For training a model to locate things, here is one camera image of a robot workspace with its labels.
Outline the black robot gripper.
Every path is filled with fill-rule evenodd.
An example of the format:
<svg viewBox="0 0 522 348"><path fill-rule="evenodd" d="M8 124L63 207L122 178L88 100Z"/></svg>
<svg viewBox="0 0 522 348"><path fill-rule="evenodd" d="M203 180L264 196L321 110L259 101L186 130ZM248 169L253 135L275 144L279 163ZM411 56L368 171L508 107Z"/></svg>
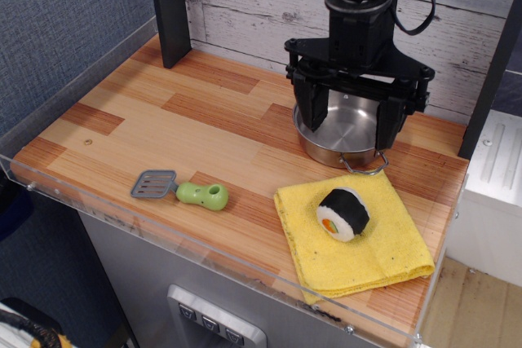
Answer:
<svg viewBox="0 0 522 348"><path fill-rule="evenodd" d="M414 109L422 112L429 97L427 84L435 71L395 47L396 27L404 28L393 9L354 13L332 10L327 38L291 38L285 42L285 50L290 54L287 72L294 72L300 60L307 60L318 64L323 73L335 71L414 81L410 95ZM303 124L315 132L327 117L329 89L298 72L292 76L292 84ZM389 97L379 102L375 141L378 151L392 147L406 117L405 99Z"/></svg>

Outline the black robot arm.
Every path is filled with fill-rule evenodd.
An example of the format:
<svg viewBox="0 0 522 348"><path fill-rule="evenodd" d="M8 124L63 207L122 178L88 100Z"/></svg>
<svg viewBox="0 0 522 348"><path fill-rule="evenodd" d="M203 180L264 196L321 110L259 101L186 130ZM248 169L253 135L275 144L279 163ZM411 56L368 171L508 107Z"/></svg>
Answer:
<svg viewBox="0 0 522 348"><path fill-rule="evenodd" d="M353 94L377 102L375 148L391 148L406 117L425 110L435 72L396 48L394 31L404 27L398 0L324 1L329 36L285 42L287 77L303 123L319 129L330 91Z"/></svg>

